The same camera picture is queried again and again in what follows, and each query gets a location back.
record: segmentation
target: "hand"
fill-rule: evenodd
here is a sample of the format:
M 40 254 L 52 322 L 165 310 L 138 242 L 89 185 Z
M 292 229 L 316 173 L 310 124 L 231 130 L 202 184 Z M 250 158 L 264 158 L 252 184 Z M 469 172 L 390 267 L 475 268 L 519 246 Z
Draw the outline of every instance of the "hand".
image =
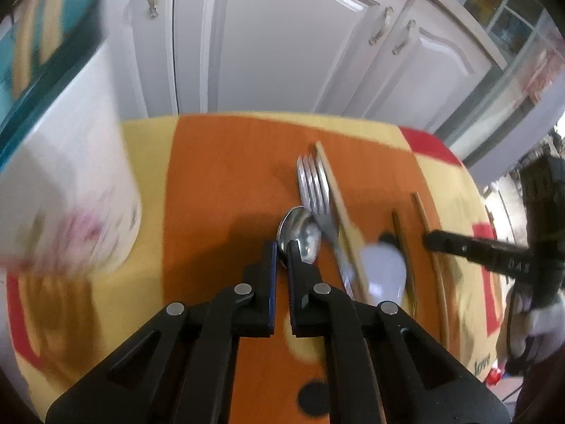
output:
M 526 338 L 536 336 L 537 342 L 533 345 L 527 360 L 539 363 L 554 354 L 565 342 L 565 297 L 560 291 L 552 305 L 530 310 L 531 292 L 517 291 L 513 307 L 510 308 L 512 291 L 513 288 L 506 297 L 505 317 L 496 342 L 499 365 L 506 364 L 508 360 L 506 337 L 510 310 L 512 310 L 510 349 L 513 356 L 516 358 L 522 356 L 526 348 Z

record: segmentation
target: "table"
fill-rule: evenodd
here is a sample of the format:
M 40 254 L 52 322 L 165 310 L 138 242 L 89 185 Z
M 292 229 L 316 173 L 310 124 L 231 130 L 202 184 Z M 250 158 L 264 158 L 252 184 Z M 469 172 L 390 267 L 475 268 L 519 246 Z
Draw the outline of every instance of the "table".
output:
M 163 305 L 197 304 L 240 282 L 262 243 L 275 238 L 284 213 L 300 204 L 296 158 L 317 140 L 365 240 L 394 231 L 391 212 L 398 210 L 415 269 L 416 320 L 436 339 L 439 303 L 411 193 L 420 194 L 432 228 L 492 236 L 470 175 L 425 132 L 288 113 L 152 118 L 126 122 L 123 132 L 143 205 L 127 261 L 90 280 L 7 280 L 16 358 L 42 418 Z M 326 282 L 342 286 L 329 247 L 322 247 L 317 264 Z M 503 316 L 499 280 L 459 257 L 442 257 L 442 269 L 449 350 L 482 379 L 495 360 Z M 274 336 L 243 338 L 239 345 L 231 423 L 308 422 L 298 392 L 325 380 L 320 340 L 290 333 L 286 276 L 278 272 L 277 279 Z

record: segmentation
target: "white cabinet door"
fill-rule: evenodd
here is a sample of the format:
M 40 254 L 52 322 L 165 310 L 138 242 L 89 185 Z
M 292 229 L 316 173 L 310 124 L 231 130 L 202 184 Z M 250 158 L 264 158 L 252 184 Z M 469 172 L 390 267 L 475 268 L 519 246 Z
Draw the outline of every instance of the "white cabinet door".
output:
M 180 112 L 343 110 L 406 1 L 175 0 Z
M 452 19 L 428 0 L 411 0 L 345 114 L 432 133 L 490 67 Z
M 172 56 L 172 0 L 102 0 L 120 118 L 177 112 Z

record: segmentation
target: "wooden stick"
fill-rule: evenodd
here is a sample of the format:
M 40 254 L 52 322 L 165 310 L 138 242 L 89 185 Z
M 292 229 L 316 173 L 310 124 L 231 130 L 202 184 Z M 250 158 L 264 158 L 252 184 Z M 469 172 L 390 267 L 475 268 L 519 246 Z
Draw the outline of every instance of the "wooden stick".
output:
M 349 213 L 345 207 L 344 199 L 341 196 L 340 188 L 337 186 L 337 180 L 333 174 L 332 167 L 329 165 L 328 157 L 326 156 L 326 152 L 324 151 L 324 147 L 321 142 L 316 142 L 316 152 L 318 156 L 320 156 L 321 162 L 324 166 L 324 171 L 326 171 L 328 186 L 333 197 L 337 216 L 340 219 L 341 227 L 344 231 L 345 243 L 349 249 L 349 256 L 351 257 L 351 264 L 353 266 L 353 271 L 355 272 L 355 280 L 357 280 L 358 287 L 361 292 L 361 298 L 363 302 L 370 303 L 372 299 L 369 294 L 367 276 L 365 275 L 363 263 L 361 262 L 361 251 L 354 239 L 355 226 L 349 218 Z
M 412 198 L 416 203 L 418 212 L 420 213 L 420 220 L 424 225 L 424 230 L 426 233 L 431 231 L 429 226 L 428 216 L 424 209 L 424 204 L 420 198 L 420 194 L 412 193 Z M 432 261 L 432 269 L 436 276 L 436 288 L 437 288 L 437 299 L 440 307 L 440 333 L 441 333 L 441 344 L 445 349 L 448 350 L 449 347 L 449 319 L 447 316 L 447 298 L 445 296 L 445 286 L 444 286 L 444 276 L 442 274 L 442 269 L 437 259 L 437 255 L 433 252 L 429 252 Z
M 412 298 L 412 319 L 416 319 L 416 311 L 418 305 L 418 298 L 416 294 L 416 276 L 414 274 L 414 267 L 412 265 L 412 258 L 410 256 L 408 242 L 406 241 L 406 235 L 404 234 L 404 230 L 402 229 L 400 216 L 398 215 L 398 211 L 396 209 L 392 210 L 392 222 L 394 224 L 396 236 L 400 243 L 400 249 L 402 250 L 404 259 L 406 261 L 406 285 L 408 287 L 409 295 Z

